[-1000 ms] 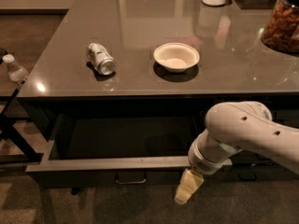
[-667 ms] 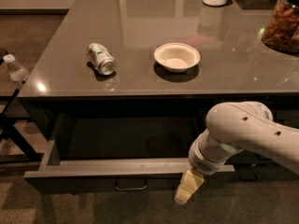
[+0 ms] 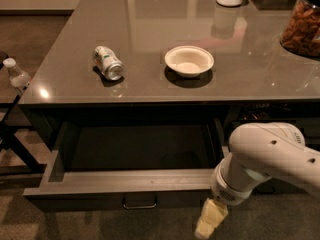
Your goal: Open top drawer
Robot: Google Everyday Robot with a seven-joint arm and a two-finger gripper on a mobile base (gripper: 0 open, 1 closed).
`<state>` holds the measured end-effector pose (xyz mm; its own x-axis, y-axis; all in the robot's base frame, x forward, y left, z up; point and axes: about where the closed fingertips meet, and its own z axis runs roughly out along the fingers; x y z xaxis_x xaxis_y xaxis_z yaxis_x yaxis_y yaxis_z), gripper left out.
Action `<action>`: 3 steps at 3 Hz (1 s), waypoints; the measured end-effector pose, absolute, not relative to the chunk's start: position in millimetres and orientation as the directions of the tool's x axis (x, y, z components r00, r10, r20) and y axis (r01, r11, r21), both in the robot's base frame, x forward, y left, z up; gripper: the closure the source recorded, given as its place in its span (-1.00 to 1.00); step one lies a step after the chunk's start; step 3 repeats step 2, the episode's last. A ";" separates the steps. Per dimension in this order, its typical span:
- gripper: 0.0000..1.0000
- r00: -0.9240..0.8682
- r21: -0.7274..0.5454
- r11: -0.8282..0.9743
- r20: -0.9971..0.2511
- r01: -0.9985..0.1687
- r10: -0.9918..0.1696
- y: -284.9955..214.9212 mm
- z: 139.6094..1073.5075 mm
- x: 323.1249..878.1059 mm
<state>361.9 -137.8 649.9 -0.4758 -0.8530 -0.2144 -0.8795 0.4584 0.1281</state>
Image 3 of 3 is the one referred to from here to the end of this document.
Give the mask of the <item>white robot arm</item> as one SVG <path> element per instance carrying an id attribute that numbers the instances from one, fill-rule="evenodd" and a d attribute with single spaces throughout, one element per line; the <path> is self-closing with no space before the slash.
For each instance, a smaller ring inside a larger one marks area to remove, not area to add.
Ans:
<path id="1" fill-rule="evenodd" d="M 207 240 L 253 189 L 279 179 L 320 197 L 320 152 L 305 145 L 301 131 L 282 122 L 248 123 L 229 137 L 229 153 L 211 176 L 212 196 L 203 205 L 195 236 Z"/>

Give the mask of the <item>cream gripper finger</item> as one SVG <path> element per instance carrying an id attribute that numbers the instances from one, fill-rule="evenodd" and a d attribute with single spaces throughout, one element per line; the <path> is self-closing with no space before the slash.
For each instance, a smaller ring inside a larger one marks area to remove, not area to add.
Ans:
<path id="1" fill-rule="evenodd" d="M 198 239 L 208 239 L 219 226 L 217 221 L 207 221 L 200 218 L 197 222 L 195 229 L 195 236 Z"/>

